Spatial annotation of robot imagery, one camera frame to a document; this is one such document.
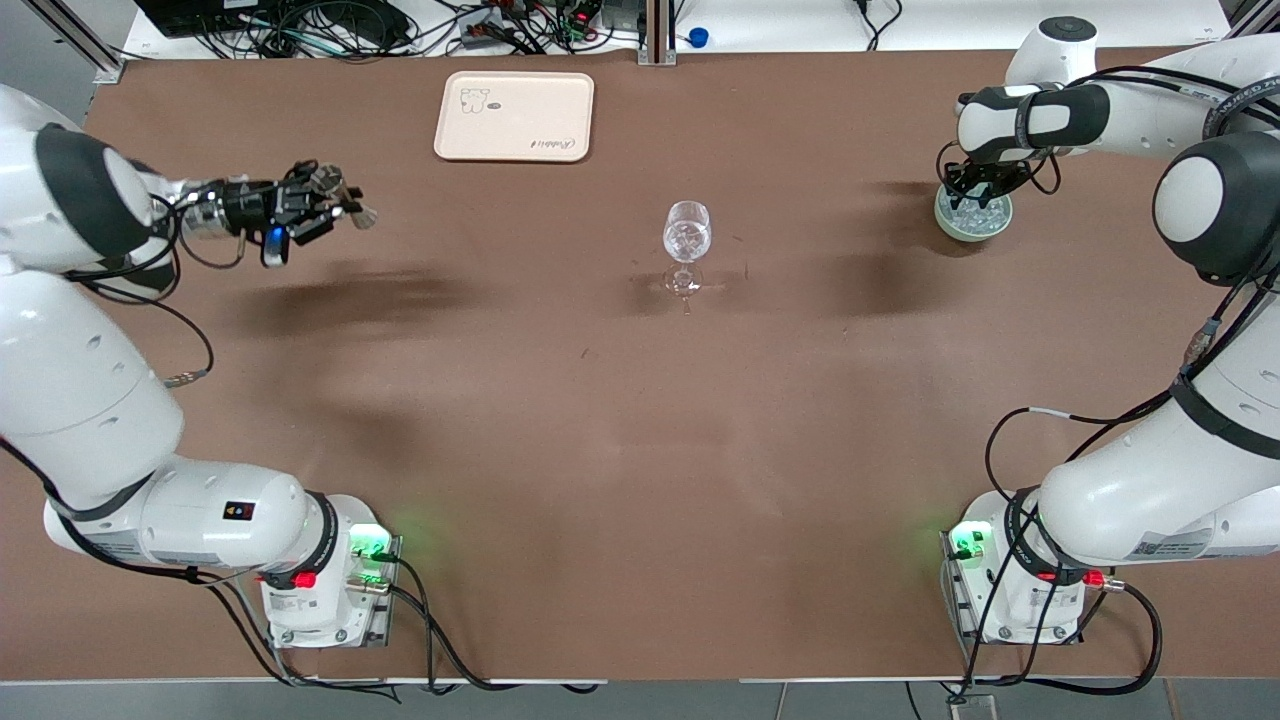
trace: gray floor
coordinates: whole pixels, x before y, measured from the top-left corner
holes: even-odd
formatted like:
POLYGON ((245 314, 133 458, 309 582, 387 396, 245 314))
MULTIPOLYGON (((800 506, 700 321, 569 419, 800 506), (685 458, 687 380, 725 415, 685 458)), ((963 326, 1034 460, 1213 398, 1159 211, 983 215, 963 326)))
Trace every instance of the gray floor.
MULTIPOLYGON (((72 3, 104 40, 123 44, 132 19, 129 0, 72 3)), ((82 120, 92 99, 93 73, 52 31, 13 0, 0 0, 0 82, 31 92, 69 118, 82 120)), ((942 691, 914 685, 922 720, 950 717, 942 691)), ((1256 720, 1280 717, 1280 683, 1270 680, 1176 680, 1172 692, 1155 683, 1123 698, 1076 697, 1039 688, 995 693, 1001 717, 1068 720, 1256 720)), ((774 720, 781 685, 721 683, 614 683, 588 697, 558 688, 522 688, 486 694, 460 691, 433 698, 406 689, 404 705, 353 693, 291 689, 269 683, 128 683, 0 685, 0 716, 14 720, 237 720, 310 717, 329 720, 376 714, 379 720, 774 720)), ((791 684, 785 720, 911 720, 902 683, 791 684)))

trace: cable connector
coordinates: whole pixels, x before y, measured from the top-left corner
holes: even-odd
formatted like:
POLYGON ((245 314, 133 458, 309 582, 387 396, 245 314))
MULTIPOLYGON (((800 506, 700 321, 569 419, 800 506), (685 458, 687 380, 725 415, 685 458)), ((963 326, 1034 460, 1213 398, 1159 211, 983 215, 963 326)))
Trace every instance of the cable connector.
POLYGON ((1201 329, 1187 343, 1187 350, 1183 352, 1183 366, 1189 368, 1194 365, 1208 351, 1210 346, 1213 345, 1213 337, 1217 336, 1220 327, 1222 327, 1222 320, 1220 319, 1208 318, 1204 320, 1201 329))
POLYGON ((189 373, 179 373, 177 375, 170 375, 164 379, 164 387, 168 389, 174 389, 198 380, 200 378, 209 374, 209 370, 192 370, 189 373))
POLYGON ((1102 570, 1085 570, 1084 585, 1102 592, 1124 592, 1128 587, 1124 580, 1107 577, 1102 570))

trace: metal bracket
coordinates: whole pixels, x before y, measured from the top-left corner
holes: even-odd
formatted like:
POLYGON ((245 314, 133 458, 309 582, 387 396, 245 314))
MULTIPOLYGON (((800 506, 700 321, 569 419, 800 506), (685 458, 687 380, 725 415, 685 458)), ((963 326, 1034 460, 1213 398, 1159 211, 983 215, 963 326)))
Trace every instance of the metal bracket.
POLYGON ((124 61, 102 41, 88 24, 84 23, 61 0, 22 0, 32 13, 45 20, 59 37, 67 41, 73 50, 79 53, 88 64, 97 68, 93 76, 93 85, 115 85, 120 82, 124 72, 124 61))
POLYGON ((676 13, 672 0, 645 0, 643 45, 636 51, 641 65, 676 65, 676 13))

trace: white robotic arm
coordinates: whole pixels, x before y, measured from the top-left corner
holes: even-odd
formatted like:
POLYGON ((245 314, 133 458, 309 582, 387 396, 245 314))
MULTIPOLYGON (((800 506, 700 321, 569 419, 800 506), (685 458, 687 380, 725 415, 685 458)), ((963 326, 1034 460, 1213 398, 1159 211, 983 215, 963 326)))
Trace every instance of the white robotic arm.
MULTIPOLYGON (((1076 638, 1084 579, 1097 584, 1100 568, 1280 548, 1280 309, 1270 288, 1280 264, 1280 118, 1260 101, 1280 86, 1280 37, 1123 70, 1078 63, 1076 74, 1024 58, 1052 46, 1037 33, 1010 76, 1015 67, 1057 74, 961 99, 968 159, 942 173, 940 206, 988 211, 1050 154, 1172 158, 1153 200, 1156 229, 1206 282, 1256 295, 1245 322, 1212 347, 1220 311, 1206 323, 1169 393, 1130 415, 1142 419, 1132 430, 1012 501, 979 497, 947 533, 956 619, 996 643, 1076 638)), ((940 211, 943 224, 951 217, 940 211)))
POLYGON ((168 387, 204 372, 156 377, 68 282, 164 293, 179 232, 250 236, 276 266, 344 215, 369 227, 358 190, 314 161, 282 181, 168 181, 0 86, 0 446, 44 483, 54 542, 115 565, 253 569, 282 647, 384 633, 390 569, 371 556, 392 538, 369 507, 276 470, 175 455, 183 415, 168 387))

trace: brown tabletop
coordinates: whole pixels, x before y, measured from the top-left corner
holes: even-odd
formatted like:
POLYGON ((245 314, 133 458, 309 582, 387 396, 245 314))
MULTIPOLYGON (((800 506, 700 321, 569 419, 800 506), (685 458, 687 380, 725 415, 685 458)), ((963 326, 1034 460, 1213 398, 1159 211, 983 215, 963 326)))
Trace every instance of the brown tabletop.
MULTIPOLYGON (((344 225, 287 269, 186 264, 173 302, 218 366, 178 392, 180 451, 367 501, 477 673, 954 676, 937 533, 987 489, 995 420, 1152 395, 1219 299, 1151 228, 1161 163, 1073 158, 1061 192, 1020 192, 986 247, 936 228, 952 101, 1009 58, 146 61, 99 91, 88 131, 170 177, 319 156, 364 187, 378 227, 344 225), (460 69, 590 73, 590 155, 439 160, 460 69), (716 232, 690 315, 657 279, 684 199, 716 232)), ((110 311, 161 373, 198 366, 168 315, 110 311)), ((1034 484, 1089 429, 1019 420, 998 471, 1034 484)), ((0 676, 260 674, 212 598, 55 548, 38 486, 12 464, 4 478, 0 676)), ((1126 569, 1162 614, 1162 673, 1280 675, 1276 568, 1126 569)), ((306 660, 421 676, 420 638, 402 614, 389 650, 306 660)), ((1117 598, 1037 671, 1133 674, 1146 650, 1117 598)))

